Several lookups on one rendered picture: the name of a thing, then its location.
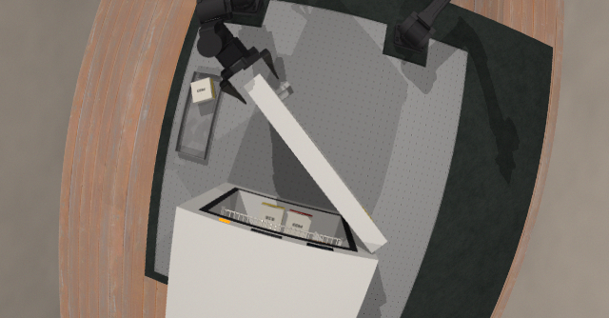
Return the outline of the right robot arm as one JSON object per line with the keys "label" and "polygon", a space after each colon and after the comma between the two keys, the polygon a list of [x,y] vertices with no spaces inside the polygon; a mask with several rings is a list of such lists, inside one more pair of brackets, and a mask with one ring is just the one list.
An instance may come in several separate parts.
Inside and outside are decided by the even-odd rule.
{"label": "right robot arm", "polygon": [[234,36],[223,22],[233,18],[233,11],[256,13],[259,4],[260,0],[196,0],[199,53],[207,58],[215,56],[226,71],[235,73],[242,70],[247,64],[245,57],[249,51],[238,37],[226,44]]}

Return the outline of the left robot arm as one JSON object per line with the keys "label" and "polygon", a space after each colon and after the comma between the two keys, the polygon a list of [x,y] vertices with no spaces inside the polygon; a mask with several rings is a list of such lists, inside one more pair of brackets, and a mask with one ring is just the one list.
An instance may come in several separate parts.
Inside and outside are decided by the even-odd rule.
{"label": "left robot arm", "polygon": [[398,23],[396,25],[394,44],[412,50],[424,51],[425,43],[436,31],[432,28],[435,19],[450,1],[433,0],[423,11],[419,13],[413,11],[402,24]]}

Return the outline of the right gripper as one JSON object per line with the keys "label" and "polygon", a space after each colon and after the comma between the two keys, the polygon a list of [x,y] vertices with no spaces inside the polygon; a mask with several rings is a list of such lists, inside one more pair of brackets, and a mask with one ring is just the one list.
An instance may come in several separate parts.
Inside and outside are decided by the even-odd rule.
{"label": "right gripper", "polygon": [[[256,61],[258,61],[260,58],[263,58],[264,61],[266,62],[266,64],[268,65],[268,67],[270,68],[270,70],[276,76],[276,78],[279,79],[279,77],[274,69],[274,66],[273,66],[271,53],[268,51],[268,49],[262,50],[260,52],[260,54],[255,47],[252,47],[248,51],[249,51],[249,55],[245,57],[247,64],[246,64],[246,67],[243,68],[243,70],[246,70],[247,68],[249,68],[252,64],[254,64]],[[221,71],[221,76],[224,79],[220,82],[221,91],[238,98],[240,101],[242,101],[244,104],[246,104],[245,99],[243,97],[241,97],[242,95],[228,81],[228,79],[231,76],[233,76],[234,74],[235,73],[232,70],[228,70],[228,71],[222,70]]]}

